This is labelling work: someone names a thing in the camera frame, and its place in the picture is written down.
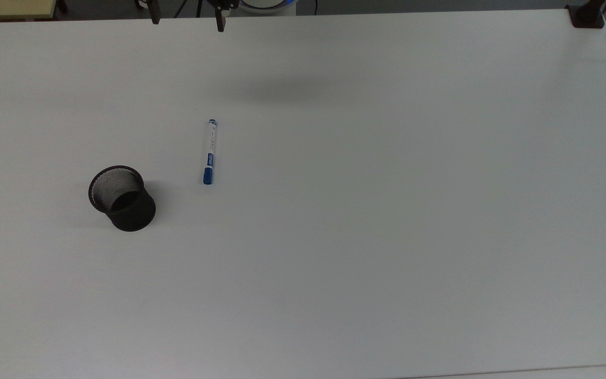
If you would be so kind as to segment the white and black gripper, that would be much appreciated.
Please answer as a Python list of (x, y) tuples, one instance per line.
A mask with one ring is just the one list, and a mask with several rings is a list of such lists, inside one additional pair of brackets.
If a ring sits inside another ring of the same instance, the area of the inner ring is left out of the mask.
[(208, 0), (208, 2), (217, 11), (217, 30), (224, 32), (226, 17), (223, 11), (237, 9), (240, 5), (240, 0)]

